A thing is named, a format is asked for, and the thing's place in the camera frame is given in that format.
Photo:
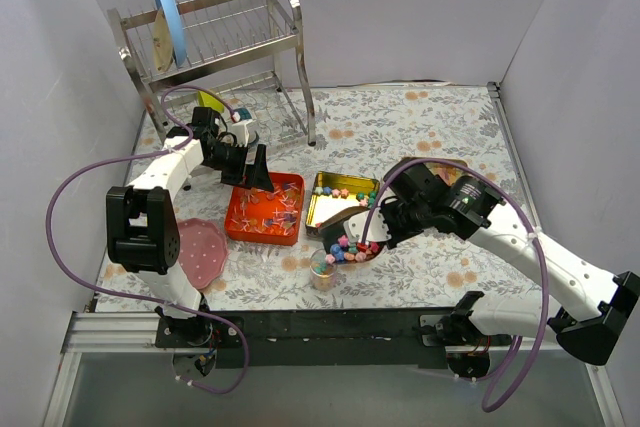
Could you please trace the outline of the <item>metal scoop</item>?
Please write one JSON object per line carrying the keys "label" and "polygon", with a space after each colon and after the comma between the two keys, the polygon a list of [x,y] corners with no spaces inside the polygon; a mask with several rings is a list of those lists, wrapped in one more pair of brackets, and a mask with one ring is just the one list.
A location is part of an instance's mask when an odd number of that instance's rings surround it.
{"label": "metal scoop", "polygon": [[383,233],[383,218],[378,209],[362,241],[368,215],[368,208],[348,207],[319,224],[317,234],[330,260],[336,264],[365,262],[382,253],[390,238]]}

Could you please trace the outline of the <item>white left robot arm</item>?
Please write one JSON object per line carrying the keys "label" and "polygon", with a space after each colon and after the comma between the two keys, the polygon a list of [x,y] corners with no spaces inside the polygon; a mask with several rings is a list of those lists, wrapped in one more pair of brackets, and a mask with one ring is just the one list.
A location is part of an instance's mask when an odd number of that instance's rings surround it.
{"label": "white left robot arm", "polygon": [[196,312],[202,294],[178,262],[181,240],[173,200],[198,167],[218,171],[223,184],[272,192],[267,147],[247,144],[244,130],[243,121],[226,126],[218,112],[196,107],[189,123],[169,130],[164,155],[129,185],[106,194],[109,259],[146,283],[160,300],[161,314],[181,319],[178,334],[193,347],[211,339],[213,324]]}

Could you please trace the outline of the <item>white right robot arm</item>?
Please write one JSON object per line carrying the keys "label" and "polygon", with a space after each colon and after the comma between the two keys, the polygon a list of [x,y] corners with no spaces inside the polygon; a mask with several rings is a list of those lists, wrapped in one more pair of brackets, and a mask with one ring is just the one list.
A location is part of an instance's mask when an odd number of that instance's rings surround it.
{"label": "white right robot arm", "polygon": [[376,208],[388,248],[435,229],[496,255],[541,289],[515,304],[472,291],[430,333],[469,345],[493,335],[542,337],[580,361],[605,365],[638,302],[638,275],[596,267],[535,230],[517,202],[470,168],[447,184],[429,165],[406,158],[384,176],[382,188],[393,195]]}

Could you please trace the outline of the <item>dark tin of star candies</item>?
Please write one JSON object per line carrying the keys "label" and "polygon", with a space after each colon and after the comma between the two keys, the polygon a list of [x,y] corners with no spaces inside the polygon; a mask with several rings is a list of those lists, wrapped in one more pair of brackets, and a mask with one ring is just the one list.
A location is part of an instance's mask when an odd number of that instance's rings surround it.
{"label": "dark tin of star candies", "polygon": [[374,178],[320,171],[311,188],[305,230],[309,237],[319,236],[319,227],[344,209],[368,205],[370,193],[377,193],[380,182]]}

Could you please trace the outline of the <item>orange lollipop tray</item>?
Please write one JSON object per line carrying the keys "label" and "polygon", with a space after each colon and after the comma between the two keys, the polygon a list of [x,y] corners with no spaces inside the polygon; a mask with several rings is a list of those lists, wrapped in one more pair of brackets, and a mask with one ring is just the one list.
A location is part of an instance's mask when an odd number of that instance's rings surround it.
{"label": "orange lollipop tray", "polygon": [[293,246],[298,241],[304,204],[304,179],[297,174],[270,174],[274,191],[234,187],[224,221],[235,241]]}

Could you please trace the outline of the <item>clear drinking glass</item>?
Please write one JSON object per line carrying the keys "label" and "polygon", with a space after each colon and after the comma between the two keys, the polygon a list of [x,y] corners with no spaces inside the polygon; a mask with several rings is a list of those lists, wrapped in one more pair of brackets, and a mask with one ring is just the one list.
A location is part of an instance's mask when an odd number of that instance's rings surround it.
{"label": "clear drinking glass", "polygon": [[316,250],[310,258],[310,278],[312,286],[319,291],[331,290],[337,278],[337,263],[332,254]]}

